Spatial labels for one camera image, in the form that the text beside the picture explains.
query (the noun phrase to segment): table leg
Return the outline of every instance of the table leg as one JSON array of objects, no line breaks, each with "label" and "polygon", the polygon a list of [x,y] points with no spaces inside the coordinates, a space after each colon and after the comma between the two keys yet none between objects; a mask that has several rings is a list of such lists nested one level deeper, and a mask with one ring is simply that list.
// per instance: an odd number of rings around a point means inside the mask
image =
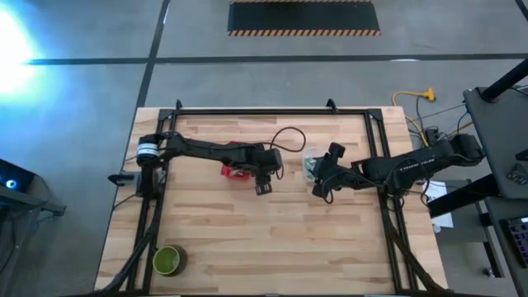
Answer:
[{"label": "table leg", "polygon": [[460,207],[478,202],[488,196],[499,196],[497,182],[493,174],[489,174],[467,186],[452,191],[441,198],[428,203],[429,212],[432,218],[445,215]]}]

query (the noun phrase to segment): wooden tabletop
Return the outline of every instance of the wooden tabletop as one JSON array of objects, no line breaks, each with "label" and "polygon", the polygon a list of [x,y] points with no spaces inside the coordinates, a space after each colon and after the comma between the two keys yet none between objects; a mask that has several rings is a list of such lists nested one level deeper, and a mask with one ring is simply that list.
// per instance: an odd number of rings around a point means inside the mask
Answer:
[{"label": "wooden tabletop", "polygon": [[[381,108],[391,154],[412,150],[402,108]],[[138,109],[127,157],[135,155],[139,136],[155,131],[158,111]],[[289,125],[306,133],[306,148],[327,150],[332,141],[344,145],[345,156],[339,162],[343,166],[370,156],[365,122],[359,115],[179,116],[177,131],[189,138],[225,144],[230,140],[270,141],[277,130]],[[287,131],[276,142],[298,148],[302,137]],[[379,141],[377,148],[381,155]],[[189,254],[189,264],[179,276],[154,273],[152,294],[394,292],[376,191],[343,189],[327,205],[311,195],[312,187],[302,172],[302,153],[280,153],[284,178],[273,177],[273,192],[264,196],[256,196],[253,179],[220,176],[220,163],[188,157],[171,161],[158,246],[181,245]],[[131,160],[125,170],[139,168]],[[121,187],[116,202],[134,190],[134,186]],[[111,281],[130,255],[140,205],[140,198],[133,198],[113,212],[97,289]],[[419,195],[406,196],[403,212],[412,251],[435,281],[446,287],[431,220]],[[143,259],[136,284],[141,285],[144,265]]]}]

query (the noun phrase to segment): light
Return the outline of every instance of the light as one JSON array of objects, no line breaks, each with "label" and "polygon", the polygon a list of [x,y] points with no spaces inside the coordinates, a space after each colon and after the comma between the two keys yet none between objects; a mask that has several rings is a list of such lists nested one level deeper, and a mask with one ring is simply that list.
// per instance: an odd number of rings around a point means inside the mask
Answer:
[{"label": "light", "polygon": [[17,182],[13,180],[6,181],[7,189],[14,189],[17,186]]},{"label": "light", "polygon": [[34,68],[23,64],[34,58],[34,53],[22,25],[4,6],[0,6],[0,31],[0,93],[11,94],[29,88],[26,83]]}]

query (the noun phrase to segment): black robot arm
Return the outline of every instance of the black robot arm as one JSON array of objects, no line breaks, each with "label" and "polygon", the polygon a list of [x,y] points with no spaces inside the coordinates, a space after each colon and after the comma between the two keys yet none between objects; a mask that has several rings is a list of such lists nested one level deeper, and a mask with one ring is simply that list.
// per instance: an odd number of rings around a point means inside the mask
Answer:
[{"label": "black robot arm", "polygon": [[[164,140],[165,148],[160,148]],[[272,191],[271,174],[282,167],[279,150],[265,149],[264,144],[216,144],[188,139],[177,132],[149,134],[139,138],[137,163],[141,167],[141,177],[138,193],[153,193],[157,184],[154,170],[179,156],[220,161],[233,170],[247,172],[255,177],[257,195]]]},{"label": "black robot arm", "polygon": [[377,186],[389,195],[400,196],[417,180],[431,178],[434,173],[450,166],[475,166],[484,158],[475,137],[467,134],[392,158],[377,157],[353,162],[350,168],[337,165],[337,160],[344,153],[344,147],[331,143],[328,153],[316,158],[313,169],[316,184],[312,194],[326,199],[330,190],[343,187],[360,190]]}]

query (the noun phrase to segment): gray floor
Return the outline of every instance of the gray floor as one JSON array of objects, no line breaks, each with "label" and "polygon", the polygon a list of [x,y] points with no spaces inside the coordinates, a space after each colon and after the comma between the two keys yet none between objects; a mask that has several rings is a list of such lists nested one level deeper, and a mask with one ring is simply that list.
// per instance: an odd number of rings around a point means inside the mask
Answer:
[{"label": "gray floor", "polygon": [[[35,48],[33,58],[147,57],[161,0],[7,1]],[[172,0],[158,56],[268,54],[490,54],[528,52],[528,23],[513,0],[377,0],[380,38],[233,38],[229,1]],[[383,106],[396,91],[434,87],[429,115],[462,102],[520,61],[157,65],[146,106]],[[33,66],[22,87],[0,93],[0,158],[40,174],[64,217],[44,222],[22,258],[14,296],[88,292],[95,280],[144,65]],[[399,97],[416,117],[415,99]],[[455,129],[464,108],[427,118]],[[466,132],[474,134],[473,128]],[[479,178],[487,164],[452,167],[437,179]],[[508,280],[480,274],[480,246],[440,244],[451,289],[512,296]]]}]

